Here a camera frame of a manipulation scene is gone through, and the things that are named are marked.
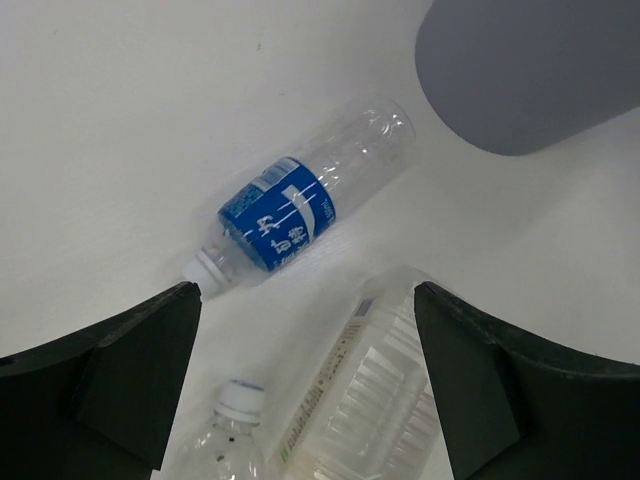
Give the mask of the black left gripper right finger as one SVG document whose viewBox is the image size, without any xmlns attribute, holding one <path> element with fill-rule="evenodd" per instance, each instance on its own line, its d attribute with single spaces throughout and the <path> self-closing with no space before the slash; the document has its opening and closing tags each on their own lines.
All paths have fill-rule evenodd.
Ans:
<svg viewBox="0 0 640 480">
<path fill-rule="evenodd" d="M 635 479 L 639 368 L 516 327 L 434 282 L 414 310 L 457 479 Z"/>
</svg>

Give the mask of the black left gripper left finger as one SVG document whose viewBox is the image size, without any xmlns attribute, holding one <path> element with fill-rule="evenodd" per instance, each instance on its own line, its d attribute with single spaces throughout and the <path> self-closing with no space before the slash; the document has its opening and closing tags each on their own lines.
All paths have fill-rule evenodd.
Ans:
<svg viewBox="0 0 640 480">
<path fill-rule="evenodd" d="M 190 282 L 1 360 L 4 479 L 161 469 L 202 309 Z"/>
</svg>

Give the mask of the blue label bottle white cap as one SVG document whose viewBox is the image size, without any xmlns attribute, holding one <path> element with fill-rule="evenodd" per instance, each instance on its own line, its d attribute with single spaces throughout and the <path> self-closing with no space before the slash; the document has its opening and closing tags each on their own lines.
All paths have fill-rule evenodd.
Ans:
<svg viewBox="0 0 640 480">
<path fill-rule="evenodd" d="M 397 102 L 347 103 L 224 202 L 183 279 L 210 299 L 283 269 L 402 173 L 414 139 Z"/>
</svg>

